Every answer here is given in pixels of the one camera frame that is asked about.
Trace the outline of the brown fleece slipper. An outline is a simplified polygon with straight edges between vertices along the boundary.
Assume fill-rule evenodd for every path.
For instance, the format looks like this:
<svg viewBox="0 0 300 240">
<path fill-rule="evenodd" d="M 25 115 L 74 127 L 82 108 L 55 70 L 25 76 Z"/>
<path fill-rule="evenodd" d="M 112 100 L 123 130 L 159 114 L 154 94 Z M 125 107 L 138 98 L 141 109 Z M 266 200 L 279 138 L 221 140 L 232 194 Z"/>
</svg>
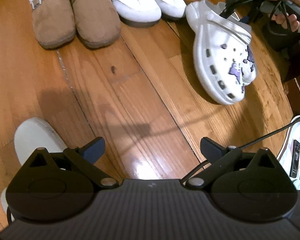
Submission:
<svg viewBox="0 0 300 240">
<path fill-rule="evenodd" d="M 121 22 L 111 0 L 70 1 L 79 38 L 86 47 L 106 47 L 119 38 Z"/>
<path fill-rule="evenodd" d="M 71 42 L 76 34 L 70 0 L 29 0 L 36 40 L 44 49 L 56 49 Z"/>
</svg>

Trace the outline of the black remote control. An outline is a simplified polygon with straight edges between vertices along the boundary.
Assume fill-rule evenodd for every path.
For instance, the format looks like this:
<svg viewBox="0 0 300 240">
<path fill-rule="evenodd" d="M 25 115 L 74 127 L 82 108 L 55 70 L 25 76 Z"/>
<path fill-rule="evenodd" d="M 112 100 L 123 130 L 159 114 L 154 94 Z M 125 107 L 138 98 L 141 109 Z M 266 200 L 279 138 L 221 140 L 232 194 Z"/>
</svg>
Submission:
<svg viewBox="0 0 300 240">
<path fill-rule="evenodd" d="M 289 176 L 291 178 L 296 178 L 299 169 L 299 158 L 300 158 L 300 142 L 293 140 L 293 152 L 292 152 L 292 162 L 290 167 Z"/>
</svg>

